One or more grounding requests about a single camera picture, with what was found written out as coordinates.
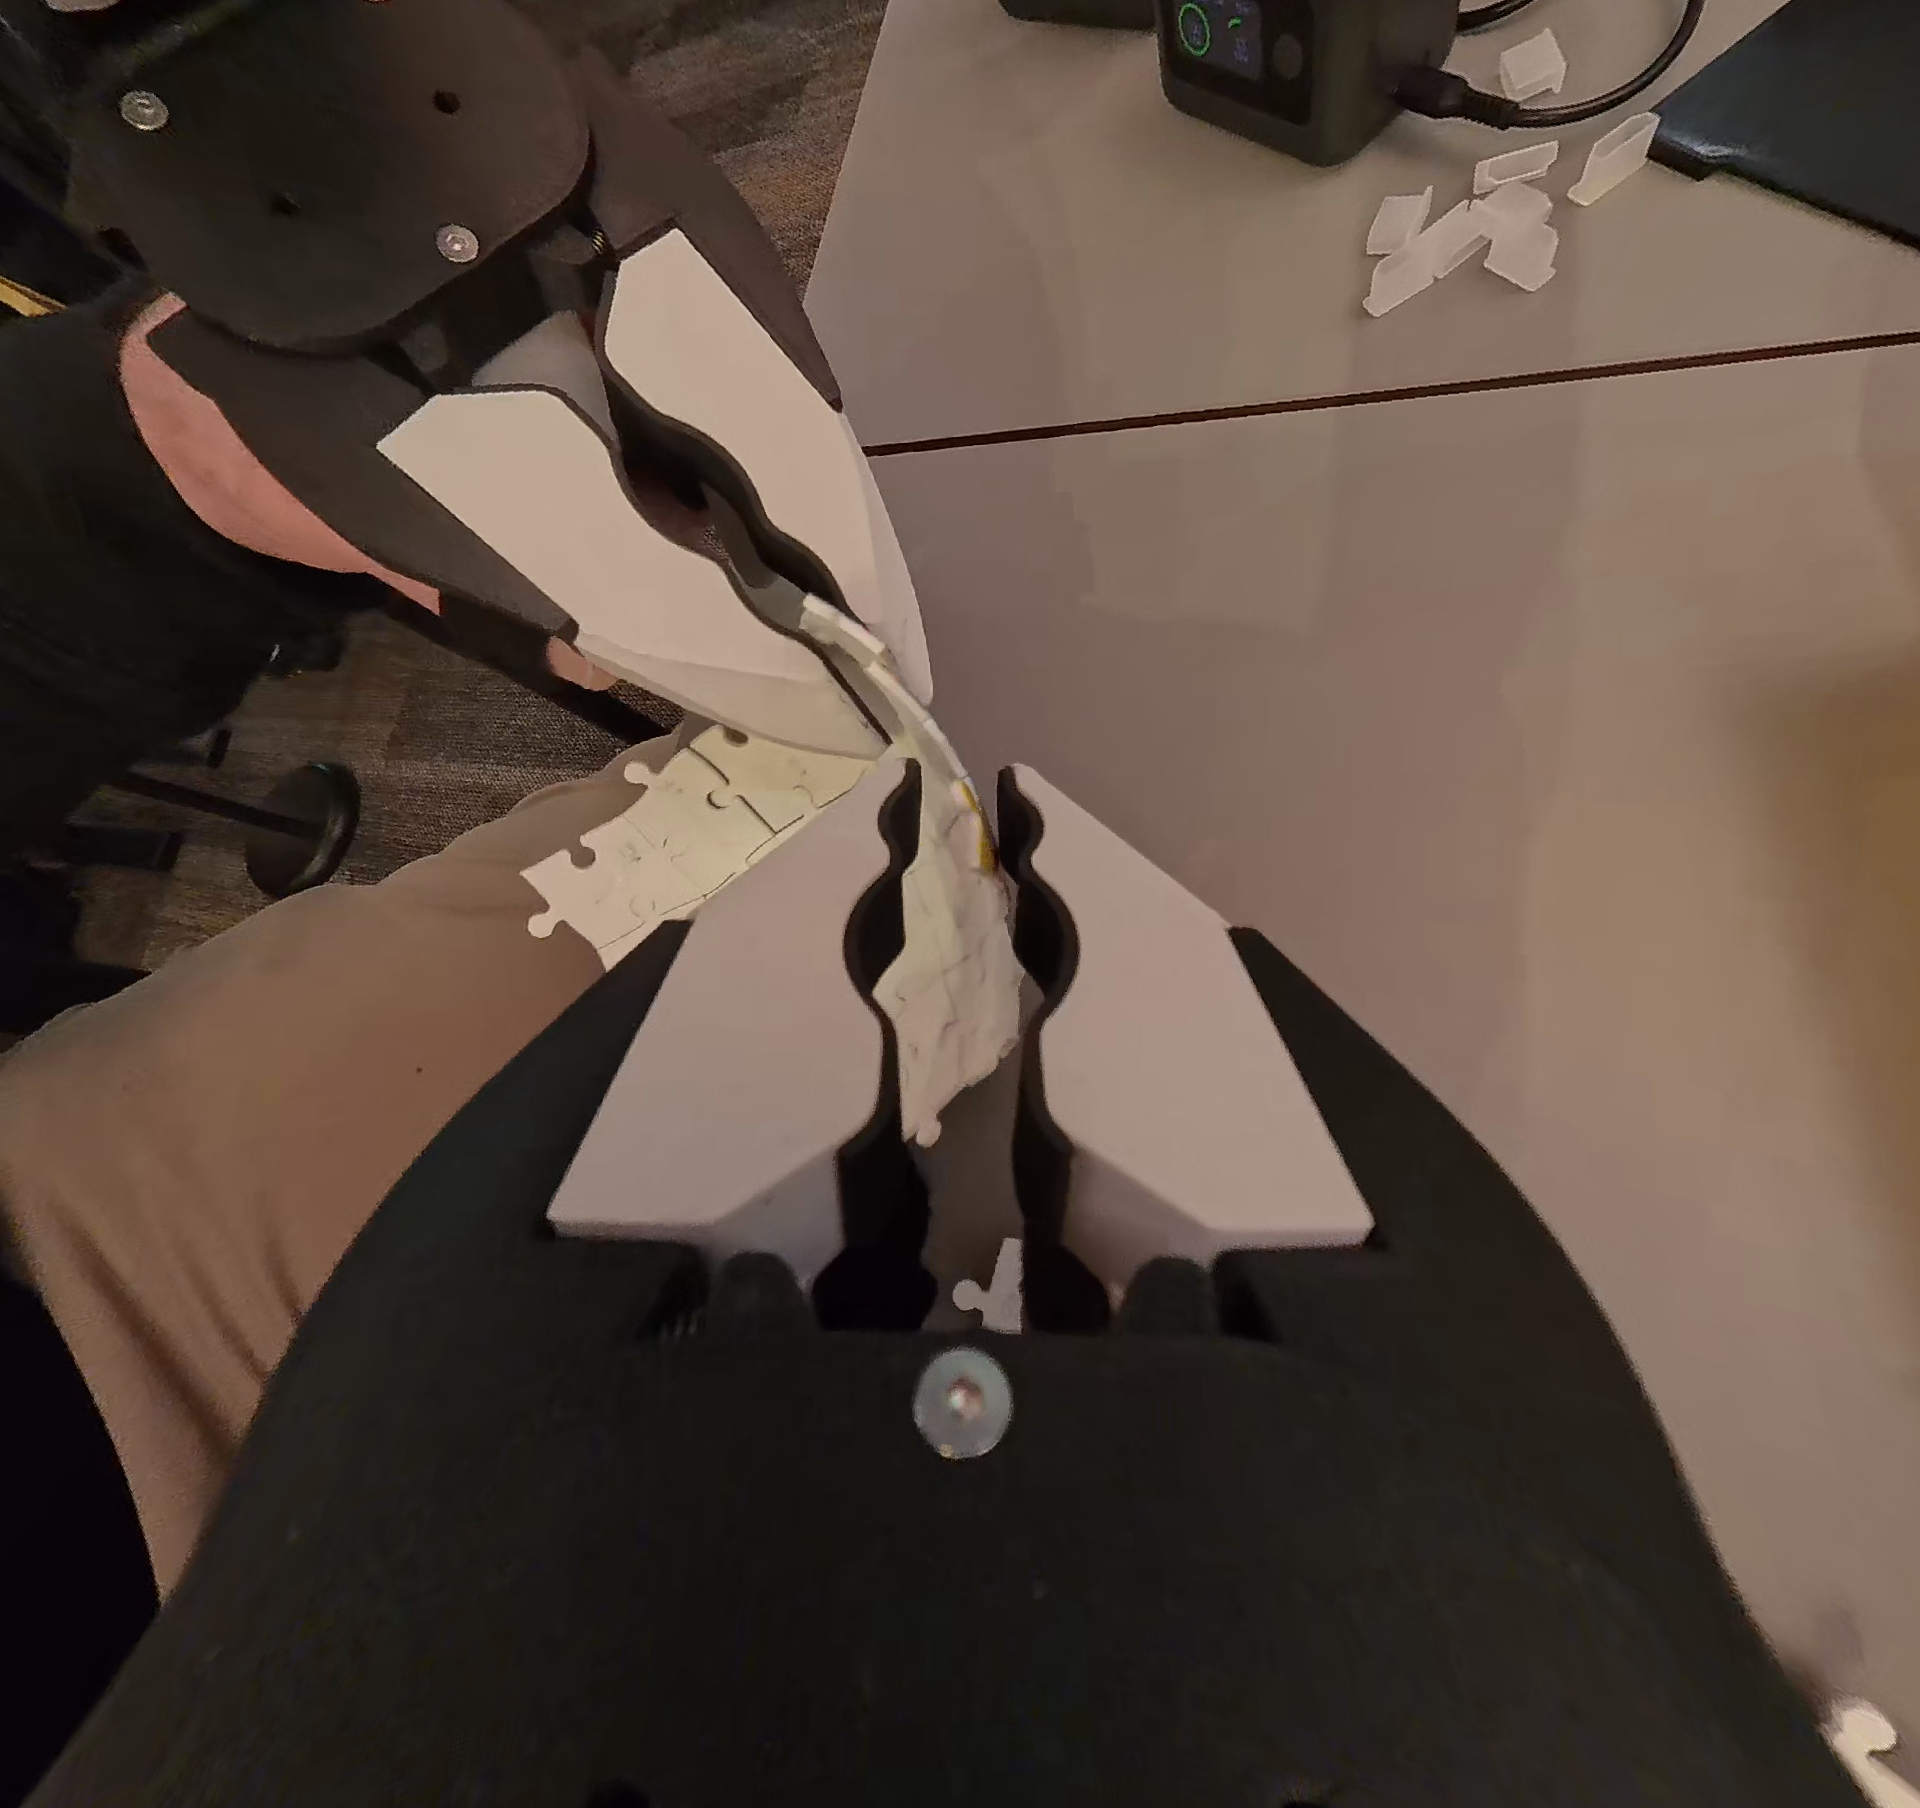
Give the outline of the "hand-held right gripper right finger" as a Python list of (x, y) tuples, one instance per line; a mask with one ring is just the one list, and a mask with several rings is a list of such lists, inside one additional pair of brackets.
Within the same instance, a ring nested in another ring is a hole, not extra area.
[(1030, 762), (995, 783), (1025, 1244), (1363, 1244), (1375, 1214), (1228, 922)]

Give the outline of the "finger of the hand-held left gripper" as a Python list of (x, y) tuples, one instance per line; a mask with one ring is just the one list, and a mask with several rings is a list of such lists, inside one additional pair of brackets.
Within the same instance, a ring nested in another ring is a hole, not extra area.
[(682, 228), (621, 260), (596, 351), (646, 437), (742, 525), (737, 574), (770, 573), (840, 607), (931, 701), (922, 598), (869, 454)]
[(548, 595), (602, 671), (758, 740), (854, 759), (888, 749), (807, 643), (642, 512), (608, 437), (564, 394), (438, 394), (378, 449)]

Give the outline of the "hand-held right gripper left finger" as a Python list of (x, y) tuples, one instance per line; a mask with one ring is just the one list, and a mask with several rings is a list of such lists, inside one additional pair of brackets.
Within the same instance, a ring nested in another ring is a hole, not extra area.
[(548, 1202), (557, 1235), (846, 1244), (839, 1150), (883, 1106), (886, 1034), (851, 970), (855, 903), (894, 871), (883, 759), (711, 897)]

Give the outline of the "partly built white puzzle ball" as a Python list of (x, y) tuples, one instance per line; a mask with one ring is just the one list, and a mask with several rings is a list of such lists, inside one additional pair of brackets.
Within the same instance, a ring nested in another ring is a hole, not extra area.
[[(922, 773), (918, 841), (901, 883), (903, 952), (872, 995), (901, 1047), (903, 1137), (927, 1144), (949, 1101), (986, 1080), (1021, 1038), (1010, 889), (971, 777), (883, 643), (818, 595), (803, 595), (800, 631), (825, 643), (854, 698), (876, 712), (886, 756)], [(611, 970), (660, 925), (696, 916), (752, 865), (781, 855), (873, 773), (869, 759), (727, 740), (718, 727), (661, 765), (633, 759), (624, 774), (637, 786), (634, 801), (575, 849), (523, 871), (541, 897), (524, 928), (535, 935), (570, 928)]]

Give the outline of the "white puzzle pieces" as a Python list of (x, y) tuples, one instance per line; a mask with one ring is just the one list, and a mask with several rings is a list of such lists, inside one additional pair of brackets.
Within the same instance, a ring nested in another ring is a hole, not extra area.
[[(964, 1316), (977, 1316), (983, 1331), (1018, 1332), (1022, 1328), (1021, 1244), (1006, 1238), (989, 1282), (965, 1277), (952, 1299)], [(1834, 1698), (1818, 1731), (1869, 1805), (1916, 1805), (1916, 1783), (1891, 1763), (1903, 1734), (1885, 1708), (1864, 1698)]]

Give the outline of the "person's left forearm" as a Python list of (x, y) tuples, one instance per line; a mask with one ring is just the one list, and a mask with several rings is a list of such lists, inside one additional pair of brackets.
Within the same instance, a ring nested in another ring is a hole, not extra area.
[(138, 433), (131, 279), (2, 328), (2, 855), (231, 715), (277, 646), (378, 601), (366, 574), (214, 533)]

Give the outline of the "person's left hand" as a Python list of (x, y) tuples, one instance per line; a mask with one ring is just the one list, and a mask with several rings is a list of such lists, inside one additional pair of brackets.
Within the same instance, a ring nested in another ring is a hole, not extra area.
[(120, 382), (131, 419), (175, 494), (214, 533), (253, 554), (315, 573), (363, 573), (393, 595), (442, 613), (442, 594), (383, 567), (324, 525), (253, 455), (219, 403), (187, 385), (152, 348), (152, 331), (183, 313), (174, 291), (156, 291), (120, 343)]

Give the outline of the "wooden-edged white table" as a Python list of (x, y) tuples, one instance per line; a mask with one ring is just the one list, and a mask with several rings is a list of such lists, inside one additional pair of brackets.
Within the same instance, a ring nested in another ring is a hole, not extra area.
[[(1307, 167), (1177, 114), (1150, 36), (888, 0), (804, 310), (876, 454), (1916, 343), (1916, 251), (1642, 164), (1568, 206), (1603, 124), (1396, 119)], [(1554, 276), (1469, 260), (1372, 316), (1390, 194), (1559, 139)]]

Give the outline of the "person's tan trouser leg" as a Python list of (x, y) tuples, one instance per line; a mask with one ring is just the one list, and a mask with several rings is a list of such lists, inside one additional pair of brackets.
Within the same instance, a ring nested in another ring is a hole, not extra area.
[(2, 1238), (102, 1411), (157, 1592), (360, 1225), (602, 977), (535, 935), (523, 871), (626, 812), (633, 765), (544, 786), (374, 886), (307, 889), (2, 1059)]

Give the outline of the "pile of clear plastic caps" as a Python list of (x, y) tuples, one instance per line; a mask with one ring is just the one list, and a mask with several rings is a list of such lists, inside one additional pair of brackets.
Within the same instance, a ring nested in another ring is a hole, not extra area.
[[(1402, 82), (1402, 108), (1508, 130), (1530, 124), (1530, 105), (1557, 97), (1566, 76), (1568, 58), (1557, 36), (1541, 30), (1499, 52), (1495, 93), (1472, 90), (1453, 69), (1419, 69)], [(1554, 279), (1563, 234), (1554, 222), (1557, 199), (1541, 182), (1557, 158), (1557, 139), (1536, 139), (1480, 160), (1469, 194), (1439, 218), (1432, 218), (1432, 191), (1387, 196), (1368, 227), (1375, 275), (1363, 310), (1380, 319), (1466, 263), (1524, 291)]]

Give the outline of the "black mat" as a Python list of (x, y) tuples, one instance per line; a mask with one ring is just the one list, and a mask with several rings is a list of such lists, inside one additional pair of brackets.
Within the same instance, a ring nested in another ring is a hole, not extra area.
[(1916, 0), (1788, 0), (1659, 116), (1656, 164), (1916, 246)]

